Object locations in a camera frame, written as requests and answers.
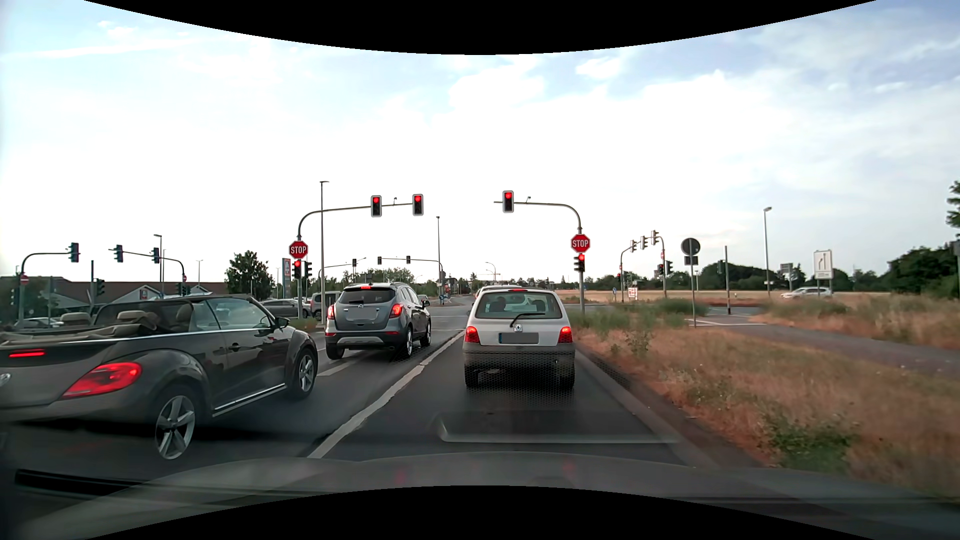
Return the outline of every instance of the car bumper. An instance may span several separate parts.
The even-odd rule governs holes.
[[[572,367],[576,349],[572,343],[553,347],[480,345],[464,343],[464,366],[471,369]]]

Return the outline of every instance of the dry grass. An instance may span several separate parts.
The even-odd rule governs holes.
[[[960,350],[960,303],[913,295],[836,301],[803,299],[771,306],[758,322]]]
[[[960,381],[719,329],[577,340],[762,462],[960,497]]]

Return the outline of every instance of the road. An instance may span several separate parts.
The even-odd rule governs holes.
[[[667,439],[626,408],[636,408],[637,403],[625,404],[623,396],[615,397],[610,392],[611,381],[607,379],[605,386],[597,379],[595,366],[589,370],[592,364],[585,366],[588,360],[581,357],[572,392],[516,379],[467,389],[462,330],[469,306],[429,310],[433,343],[417,349],[412,358],[396,361],[386,353],[347,352],[341,361],[320,367],[308,399],[292,403],[282,397],[268,398],[238,409],[214,427],[198,430],[189,451],[179,459],[160,459],[152,441],[74,426],[14,428],[9,455],[21,469],[109,479],[113,485],[235,460],[279,456],[364,460],[514,450],[684,463]],[[401,380],[403,387],[398,388]],[[362,420],[362,426],[344,428],[351,419],[354,424]],[[64,504],[69,503],[36,499],[24,508],[23,518],[43,515]]]

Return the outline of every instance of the silver car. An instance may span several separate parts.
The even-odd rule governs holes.
[[[464,335],[464,381],[482,372],[549,372],[557,386],[573,387],[573,331],[557,293],[514,286],[481,290]]]

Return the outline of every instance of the stop sign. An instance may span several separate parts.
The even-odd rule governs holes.
[[[306,257],[306,242],[302,240],[296,240],[294,241],[294,243],[290,244],[290,257],[292,258]]]
[[[575,234],[570,238],[570,247],[577,253],[584,253],[590,249],[590,239],[586,234]]]

